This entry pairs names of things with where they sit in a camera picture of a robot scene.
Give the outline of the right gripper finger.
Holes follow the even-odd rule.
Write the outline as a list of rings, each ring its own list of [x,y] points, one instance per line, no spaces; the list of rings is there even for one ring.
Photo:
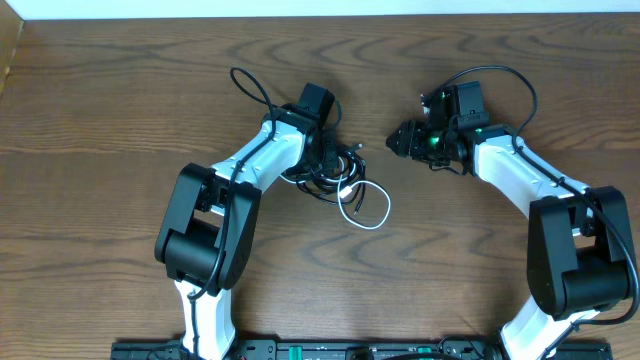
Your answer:
[[[402,122],[386,139],[387,143],[404,143],[411,139],[411,121]]]
[[[402,141],[387,142],[386,146],[397,156],[408,156],[410,145]]]

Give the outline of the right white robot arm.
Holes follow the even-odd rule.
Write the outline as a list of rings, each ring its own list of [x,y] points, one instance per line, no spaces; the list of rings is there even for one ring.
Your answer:
[[[399,157],[432,171],[461,165],[497,188],[528,220],[530,297],[507,322],[486,359],[574,356],[561,343],[579,327],[606,325],[603,312],[629,299],[639,307],[639,274],[626,200],[592,188],[531,151],[515,130],[494,124],[479,82],[444,85],[421,98],[423,121],[405,121],[386,139]]]

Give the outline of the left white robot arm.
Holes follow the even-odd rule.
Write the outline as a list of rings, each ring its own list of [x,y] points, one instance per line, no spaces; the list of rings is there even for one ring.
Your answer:
[[[325,123],[334,102],[309,83],[296,103],[270,109],[233,156],[180,171],[154,256],[182,299],[182,358],[222,359],[231,349],[231,290],[248,262],[262,195],[280,176],[305,181],[333,171],[336,145]]]

